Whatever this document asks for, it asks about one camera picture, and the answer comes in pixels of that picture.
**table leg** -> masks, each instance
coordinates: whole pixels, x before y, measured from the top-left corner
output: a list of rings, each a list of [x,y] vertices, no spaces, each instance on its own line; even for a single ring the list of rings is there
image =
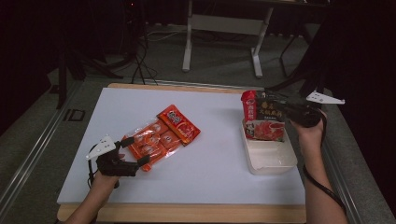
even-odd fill
[[[192,20],[192,0],[189,1],[189,17],[187,18],[187,42],[184,50],[183,72],[190,71],[191,62],[191,20]]]
[[[259,32],[259,41],[256,45],[256,48],[251,49],[251,58],[253,60],[254,73],[257,78],[262,78],[262,65],[260,64],[259,51],[262,47],[262,41],[264,40],[272,12],[273,8],[268,8],[267,15],[265,16],[265,20],[262,22],[262,28]]]

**metal stand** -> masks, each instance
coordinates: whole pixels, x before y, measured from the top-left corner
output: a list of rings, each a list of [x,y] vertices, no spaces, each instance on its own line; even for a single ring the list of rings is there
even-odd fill
[[[254,64],[254,71],[257,78],[262,77],[262,66],[260,64],[259,52],[262,47],[265,33],[271,18],[273,8],[268,8],[264,21],[224,18],[216,16],[206,16],[192,14],[192,0],[189,1],[189,17],[187,18],[187,41],[184,50],[184,60],[182,70],[184,72],[190,71],[191,63],[191,32],[195,30],[206,30],[215,32],[226,32],[243,35],[257,35],[259,37],[255,48],[251,49],[252,61]]]

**packaged food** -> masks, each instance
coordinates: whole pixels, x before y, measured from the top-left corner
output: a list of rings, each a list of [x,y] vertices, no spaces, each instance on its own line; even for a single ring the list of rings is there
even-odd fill
[[[146,126],[123,138],[134,138],[128,148],[137,160],[150,155],[150,162],[142,167],[143,171],[149,171],[154,163],[191,143],[200,132],[175,105],[170,105]]]
[[[181,143],[186,146],[194,140],[201,132],[191,123],[175,105],[169,105],[157,116],[180,138]]]
[[[283,141],[285,116],[274,107],[277,96],[269,91],[244,91],[245,135],[249,139]]]

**human arm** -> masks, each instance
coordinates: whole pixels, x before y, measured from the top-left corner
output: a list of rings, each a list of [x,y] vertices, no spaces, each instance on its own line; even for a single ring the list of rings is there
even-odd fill
[[[66,220],[65,224],[88,224],[105,205],[119,176],[102,175],[96,172],[92,187],[81,205]]]
[[[332,191],[321,153],[321,139],[324,132],[323,121],[312,128],[291,122],[299,134],[299,143],[307,172],[320,185]],[[305,205],[307,223],[347,223],[342,207],[323,190],[305,178]]]

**wooden table edge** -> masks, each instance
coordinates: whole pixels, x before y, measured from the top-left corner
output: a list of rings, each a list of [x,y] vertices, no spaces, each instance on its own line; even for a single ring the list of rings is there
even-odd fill
[[[61,204],[66,220],[78,203]],[[108,203],[98,214],[104,222],[305,223],[305,205]]]
[[[125,84],[125,83],[111,83],[108,88],[116,89],[140,89],[140,90],[154,90],[154,91],[200,91],[200,92],[218,92],[218,93],[240,93],[246,91],[241,89],[227,89],[219,87],[193,87],[193,86],[161,86],[161,85],[140,85],[140,84]]]

